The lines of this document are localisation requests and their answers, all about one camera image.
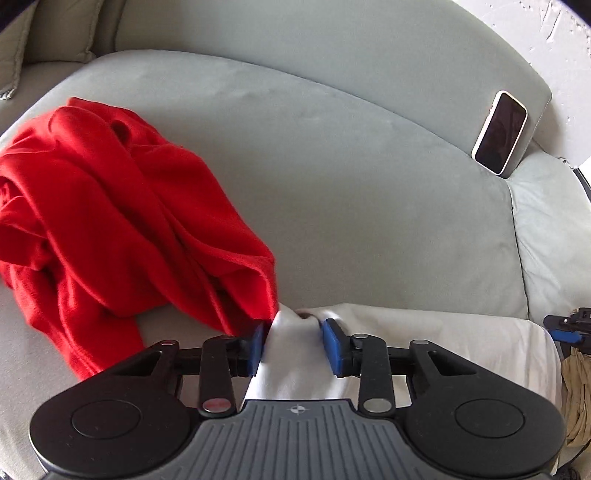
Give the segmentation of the white hoodie with cursive lettering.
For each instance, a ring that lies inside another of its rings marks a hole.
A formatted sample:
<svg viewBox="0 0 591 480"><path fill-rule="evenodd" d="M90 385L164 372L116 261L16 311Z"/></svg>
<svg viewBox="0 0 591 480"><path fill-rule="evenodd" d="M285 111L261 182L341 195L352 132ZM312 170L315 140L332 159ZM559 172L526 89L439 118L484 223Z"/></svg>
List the white hoodie with cursive lettering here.
<svg viewBox="0 0 591 480"><path fill-rule="evenodd" d="M440 356L443 350L539 394L554 406L561 404L557 349L547 331L529 320L345 303L281 306L242 405L277 402L291 408L335 399L356 403L359 378L339 378L332 371L329 358L339 347L325 346L322 328L329 320L335 320L348 337L377 337L397 349L392 383L398 408L411 405L422 392L409 386L408 379L419 379L423 373L441 377L452 371L452 364Z"/></svg>

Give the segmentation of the red sweater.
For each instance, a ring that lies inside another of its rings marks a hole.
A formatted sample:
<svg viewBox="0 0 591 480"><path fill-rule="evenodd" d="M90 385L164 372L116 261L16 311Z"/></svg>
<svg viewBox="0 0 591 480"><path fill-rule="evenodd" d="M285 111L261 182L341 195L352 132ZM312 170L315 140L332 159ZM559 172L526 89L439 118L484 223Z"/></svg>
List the red sweater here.
<svg viewBox="0 0 591 480"><path fill-rule="evenodd" d="M1 276L81 379L140 352L136 319L152 309L233 336L279 310L273 253L204 160L80 98L1 151Z"/></svg>

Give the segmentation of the beige folded garment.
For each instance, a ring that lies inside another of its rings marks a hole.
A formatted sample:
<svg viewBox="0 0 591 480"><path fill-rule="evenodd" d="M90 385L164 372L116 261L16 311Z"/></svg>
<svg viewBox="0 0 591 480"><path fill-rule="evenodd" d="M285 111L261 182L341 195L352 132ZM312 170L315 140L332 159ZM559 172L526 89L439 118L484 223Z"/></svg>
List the beige folded garment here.
<svg viewBox="0 0 591 480"><path fill-rule="evenodd" d="M562 412L566 422L566 445L582 447L590 440L590 356L574 347L561 363Z"/></svg>

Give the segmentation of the smartphone in white case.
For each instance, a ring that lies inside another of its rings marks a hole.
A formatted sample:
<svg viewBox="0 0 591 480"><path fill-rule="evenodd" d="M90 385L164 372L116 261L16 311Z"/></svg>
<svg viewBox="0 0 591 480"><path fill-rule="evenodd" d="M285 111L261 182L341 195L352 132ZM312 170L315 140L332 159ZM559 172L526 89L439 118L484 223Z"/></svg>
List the smartphone in white case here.
<svg viewBox="0 0 591 480"><path fill-rule="evenodd" d="M506 174L528 119L521 101L506 90L498 91L473 146L472 159L496 176Z"/></svg>

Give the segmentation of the grey green sofa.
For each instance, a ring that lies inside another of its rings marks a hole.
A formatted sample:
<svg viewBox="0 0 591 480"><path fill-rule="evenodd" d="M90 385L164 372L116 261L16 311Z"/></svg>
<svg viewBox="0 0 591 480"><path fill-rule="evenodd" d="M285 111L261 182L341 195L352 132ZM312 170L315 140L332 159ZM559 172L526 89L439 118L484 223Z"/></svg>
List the grey green sofa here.
<svg viewBox="0 0 591 480"><path fill-rule="evenodd" d="M469 155L499 90L528 108L508 178ZM590 204L532 139L542 78L452 1L125 1L113 52L26 63L1 140L77 97L207 163L276 257L280 307L529 320L590 300Z"/></svg>

